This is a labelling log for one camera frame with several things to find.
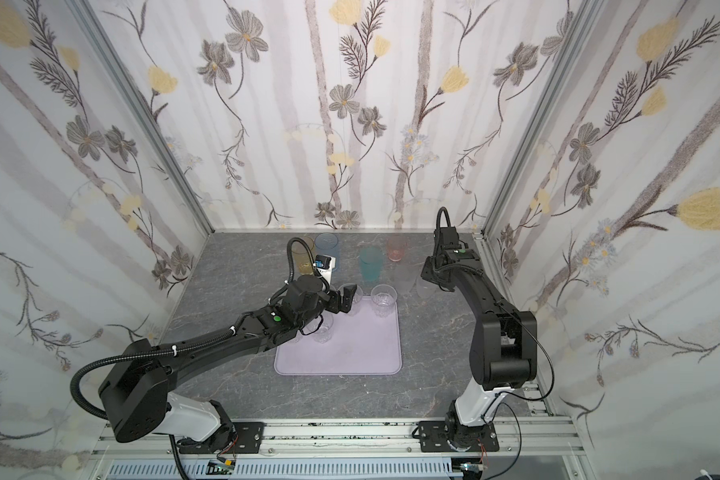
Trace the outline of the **frosted textured plastic cup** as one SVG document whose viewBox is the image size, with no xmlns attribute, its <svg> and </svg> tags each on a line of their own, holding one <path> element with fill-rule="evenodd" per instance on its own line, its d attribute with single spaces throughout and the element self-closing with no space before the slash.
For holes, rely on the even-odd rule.
<svg viewBox="0 0 720 480">
<path fill-rule="evenodd" d="M 399 263 L 393 272 L 393 286 L 399 295 L 409 294 L 416 283 L 418 268 L 415 265 Z"/>
</svg>

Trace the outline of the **teal textured plastic cup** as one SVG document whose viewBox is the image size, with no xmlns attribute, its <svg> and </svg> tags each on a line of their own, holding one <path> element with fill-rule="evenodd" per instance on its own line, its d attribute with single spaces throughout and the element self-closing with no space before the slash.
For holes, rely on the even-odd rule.
<svg viewBox="0 0 720 480">
<path fill-rule="evenodd" d="M 359 253 L 359 267 L 364 282 L 374 283 L 381 277 L 384 264 L 382 250 L 373 245 L 364 246 Z"/>
</svg>

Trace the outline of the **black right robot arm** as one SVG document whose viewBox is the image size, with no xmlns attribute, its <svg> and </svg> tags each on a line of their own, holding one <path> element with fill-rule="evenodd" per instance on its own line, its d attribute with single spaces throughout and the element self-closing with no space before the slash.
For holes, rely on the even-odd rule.
<svg viewBox="0 0 720 480">
<path fill-rule="evenodd" d="M 471 380 L 445 420 L 449 444 L 464 451 L 486 443 L 499 406 L 536 378 L 537 323 L 532 313 L 518 310 L 500 293 L 477 252 L 454 227 L 435 228 L 433 253 L 425 260 L 421 278 L 459 292 L 475 318 L 469 348 Z"/>
</svg>

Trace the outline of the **blue textured plastic cup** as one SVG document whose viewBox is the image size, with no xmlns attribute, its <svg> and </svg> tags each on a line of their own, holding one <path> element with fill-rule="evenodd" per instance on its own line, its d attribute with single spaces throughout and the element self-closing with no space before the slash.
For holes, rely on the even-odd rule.
<svg viewBox="0 0 720 480">
<path fill-rule="evenodd" d="M 338 236 L 334 233 L 324 232 L 317 235 L 314 242 L 317 253 L 332 257 L 333 269 L 337 270 L 339 268 L 340 258 L 340 246 Z"/>
</svg>

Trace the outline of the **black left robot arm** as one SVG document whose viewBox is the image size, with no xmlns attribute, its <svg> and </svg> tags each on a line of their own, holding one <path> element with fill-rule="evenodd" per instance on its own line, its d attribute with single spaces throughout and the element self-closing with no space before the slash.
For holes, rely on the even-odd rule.
<svg viewBox="0 0 720 480">
<path fill-rule="evenodd" d="M 70 381 L 71 397 L 108 421 L 120 443 L 159 434 L 192 453 L 221 451 L 239 436 L 224 408 L 217 401 L 177 395 L 175 389 L 231 360 L 273 350 L 307 327 L 318 330 L 324 313 L 350 312 L 356 292 L 354 284 L 336 290 L 322 277 L 301 276 L 228 327 L 156 346 L 139 340 L 120 355 L 80 368 Z"/>
</svg>

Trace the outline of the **yellow transparent plastic cup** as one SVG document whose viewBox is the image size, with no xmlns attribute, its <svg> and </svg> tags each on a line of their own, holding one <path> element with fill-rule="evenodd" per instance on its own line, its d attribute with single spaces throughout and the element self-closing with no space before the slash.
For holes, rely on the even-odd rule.
<svg viewBox="0 0 720 480">
<path fill-rule="evenodd" d="M 299 241 L 291 244 L 290 251 L 294 266 L 300 275 L 313 274 L 314 241 L 308 236 L 299 236 Z"/>
</svg>

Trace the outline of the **clear glass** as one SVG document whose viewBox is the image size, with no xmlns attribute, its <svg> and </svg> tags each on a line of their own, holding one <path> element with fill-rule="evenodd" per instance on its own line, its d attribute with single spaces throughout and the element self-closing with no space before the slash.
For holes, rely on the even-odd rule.
<svg viewBox="0 0 720 480">
<path fill-rule="evenodd" d="M 311 337 L 315 342 L 325 344 L 330 341 L 334 334 L 334 316 L 324 313 L 321 315 L 318 328 L 312 333 Z"/>
<path fill-rule="evenodd" d="M 348 312 L 349 316 L 355 316 L 360 312 L 362 308 L 362 301 L 364 299 L 364 291 L 360 285 L 356 286 L 356 290 L 352 299 L 352 306 Z"/>
</svg>

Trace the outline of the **clear glass tumbler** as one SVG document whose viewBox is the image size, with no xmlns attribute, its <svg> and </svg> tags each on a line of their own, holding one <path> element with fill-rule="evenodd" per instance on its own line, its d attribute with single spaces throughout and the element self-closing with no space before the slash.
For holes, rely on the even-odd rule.
<svg viewBox="0 0 720 480">
<path fill-rule="evenodd" d="M 371 291 L 371 302 L 377 317 L 387 317 L 395 312 L 397 291 L 391 285 L 376 285 Z"/>
</svg>

